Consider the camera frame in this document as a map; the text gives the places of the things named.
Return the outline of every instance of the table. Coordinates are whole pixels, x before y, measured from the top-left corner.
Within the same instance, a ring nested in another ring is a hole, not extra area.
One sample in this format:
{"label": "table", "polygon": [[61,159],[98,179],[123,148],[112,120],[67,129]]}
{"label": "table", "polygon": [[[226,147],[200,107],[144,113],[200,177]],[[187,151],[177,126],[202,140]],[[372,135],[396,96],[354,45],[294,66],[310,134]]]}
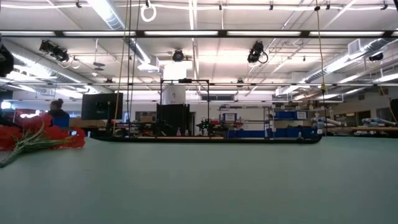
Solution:
{"label": "table", "polygon": [[0,170],[2,223],[398,223],[398,139],[87,139]]}

